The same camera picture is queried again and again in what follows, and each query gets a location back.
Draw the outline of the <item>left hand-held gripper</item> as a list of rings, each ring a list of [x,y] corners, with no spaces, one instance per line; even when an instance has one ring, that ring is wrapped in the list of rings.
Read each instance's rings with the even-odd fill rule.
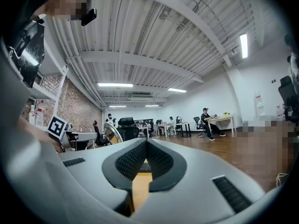
[[[62,140],[66,125],[67,122],[64,119],[53,115],[48,124],[47,132],[59,140]],[[66,131],[68,143],[75,150],[86,150],[90,142],[92,142],[92,148],[95,148],[97,136],[98,135],[95,132]]]

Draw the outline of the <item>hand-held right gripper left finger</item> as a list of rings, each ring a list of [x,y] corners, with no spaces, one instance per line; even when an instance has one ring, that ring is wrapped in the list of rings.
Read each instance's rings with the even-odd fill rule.
[[[146,157],[146,139],[57,154],[45,146],[49,217],[134,217],[133,180]]]

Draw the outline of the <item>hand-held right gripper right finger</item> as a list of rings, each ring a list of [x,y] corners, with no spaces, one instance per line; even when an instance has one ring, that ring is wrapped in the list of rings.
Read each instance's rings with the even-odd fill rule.
[[[179,144],[158,140],[182,155],[187,163],[182,180],[169,191],[150,193],[137,210],[143,224],[243,224],[213,179],[226,177],[251,203],[265,195],[250,176],[218,156]]]

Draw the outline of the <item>person's left forearm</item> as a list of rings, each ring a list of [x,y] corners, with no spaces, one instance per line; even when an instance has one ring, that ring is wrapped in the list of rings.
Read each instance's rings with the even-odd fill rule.
[[[60,144],[60,141],[56,137],[30,124],[22,116],[20,116],[18,119],[17,127],[20,130],[31,133],[39,141],[51,143],[54,146],[57,153],[62,152],[62,146]]]

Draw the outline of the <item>black mesh office chair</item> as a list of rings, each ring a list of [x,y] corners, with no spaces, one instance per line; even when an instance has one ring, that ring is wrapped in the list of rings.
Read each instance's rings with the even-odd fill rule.
[[[138,138],[139,135],[139,128],[136,126],[132,117],[121,118],[118,121],[117,130],[123,141]]]

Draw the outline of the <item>white bottle red label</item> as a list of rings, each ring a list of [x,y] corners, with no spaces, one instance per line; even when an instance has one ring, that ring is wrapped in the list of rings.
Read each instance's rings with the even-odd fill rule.
[[[43,126],[44,123],[44,101],[42,100],[36,109],[36,126]]]
[[[35,106],[34,105],[31,105],[31,108],[30,108],[30,112],[29,112],[29,123],[31,125],[35,125]]]

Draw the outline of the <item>long white table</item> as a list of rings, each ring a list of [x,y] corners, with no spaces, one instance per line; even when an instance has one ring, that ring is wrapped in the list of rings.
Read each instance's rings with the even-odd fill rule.
[[[185,123],[178,123],[178,124],[160,124],[160,125],[154,125],[155,129],[156,129],[156,133],[157,135],[159,136],[160,135],[160,128],[163,128],[164,129],[164,135],[165,137],[168,137],[168,133],[167,133],[167,130],[168,130],[168,127],[173,127],[173,131],[174,131],[174,134],[176,134],[176,126],[180,126],[181,127],[181,134],[182,134],[182,137],[183,138],[186,138],[186,137],[191,137],[192,134],[191,134],[191,129],[190,129],[190,124],[194,123],[193,122],[185,122]]]

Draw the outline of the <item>light wooden table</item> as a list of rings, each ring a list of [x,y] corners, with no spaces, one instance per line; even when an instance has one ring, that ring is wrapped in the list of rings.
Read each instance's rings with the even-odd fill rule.
[[[217,123],[217,122],[227,121],[227,120],[229,120],[230,124],[231,124],[231,136],[234,137],[234,132],[236,131],[235,124],[234,124],[234,116],[230,115],[230,114],[217,116],[215,118],[209,117],[209,118],[205,119],[205,121],[207,122],[207,125],[208,125],[208,130],[209,130],[208,137],[210,138],[212,136],[213,130],[211,128],[211,123]]]

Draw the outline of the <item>white water dispenser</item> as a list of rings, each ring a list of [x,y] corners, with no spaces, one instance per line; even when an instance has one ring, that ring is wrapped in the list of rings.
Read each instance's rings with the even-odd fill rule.
[[[255,102],[255,108],[256,108],[256,116],[258,118],[263,117],[265,115],[264,103],[263,103],[262,96],[261,96],[261,93],[259,90],[255,91],[254,102]]]

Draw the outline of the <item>black glossy panel device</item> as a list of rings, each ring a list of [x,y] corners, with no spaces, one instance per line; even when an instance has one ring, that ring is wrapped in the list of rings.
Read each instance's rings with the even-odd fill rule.
[[[23,82],[32,88],[45,56],[44,25],[31,21],[18,32],[7,49]]]

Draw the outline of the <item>person's dark top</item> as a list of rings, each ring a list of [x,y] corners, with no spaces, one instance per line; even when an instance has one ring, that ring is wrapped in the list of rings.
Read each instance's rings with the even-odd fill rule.
[[[34,12],[48,0],[0,0],[0,38],[11,45],[21,30],[32,20],[44,23],[43,19],[33,18]]]

